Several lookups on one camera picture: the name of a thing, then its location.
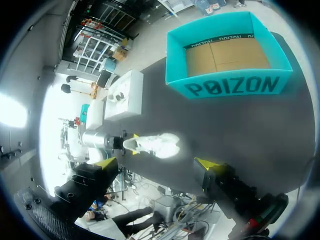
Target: cardboard box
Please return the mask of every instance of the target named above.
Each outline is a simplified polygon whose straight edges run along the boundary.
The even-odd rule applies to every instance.
[[[126,59],[127,55],[128,55],[127,50],[123,49],[122,47],[118,47],[114,52],[114,54],[112,55],[112,57],[118,61],[123,61],[124,59]]]
[[[189,99],[279,94],[293,70],[248,11],[200,18],[167,34],[165,82]]]
[[[235,38],[186,50],[188,77],[239,69],[269,69],[261,46],[254,38]]]

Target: shoe on floor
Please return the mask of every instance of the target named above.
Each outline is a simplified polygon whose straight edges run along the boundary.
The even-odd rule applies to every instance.
[[[163,133],[155,136],[130,138],[123,142],[123,147],[133,152],[147,152],[160,159],[166,159],[173,157],[180,151],[176,145],[179,140],[179,137],[172,133]]]
[[[244,8],[246,6],[247,5],[242,4],[241,2],[238,1],[233,7],[236,8],[236,9],[240,9],[240,8]]]
[[[162,224],[164,220],[165,219],[162,217],[162,215],[158,211],[155,211],[153,213],[152,223],[153,223],[155,233],[158,232],[158,230],[160,229],[160,224]]]

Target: teal container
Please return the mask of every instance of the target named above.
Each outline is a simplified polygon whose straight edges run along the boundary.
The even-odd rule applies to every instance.
[[[87,122],[87,113],[88,113],[89,106],[90,106],[89,104],[83,104],[81,107],[80,121],[82,123]]]
[[[270,68],[229,70],[188,77],[186,46],[242,35],[257,40]],[[280,94],[293,72],[277,40],[248,11],[204,17],[168,32],[166,54],[165,83],[189,99]],[[258,81],[259,87],[250,86]]]

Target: gray table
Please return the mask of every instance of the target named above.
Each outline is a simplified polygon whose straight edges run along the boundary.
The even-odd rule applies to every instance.
[[[189,100],[165,85],[166,59],[144,69],[142,115],[105,121],[101,131],[140,136],[174,133],[182,151],[170,159],[148,153],[118,160],[126,168],[170,188],[201,195],[194,157],[232,165],[259,194],[296,189],[315,148],[311,97],[300,66],[284,39],[274,34],[294,69],[280,95]]]

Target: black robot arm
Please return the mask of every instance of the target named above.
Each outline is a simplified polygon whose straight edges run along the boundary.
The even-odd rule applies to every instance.
[[[277,196],[268,193],[258,198],[257,189],[239,180],[235,169],[228,164],[195,158],[194,174],[205,195],[219,205],[228,219],[235,221],[228,235],[230,239],[268,236],[268,225],[280,217],[289,202],[283,193]]]

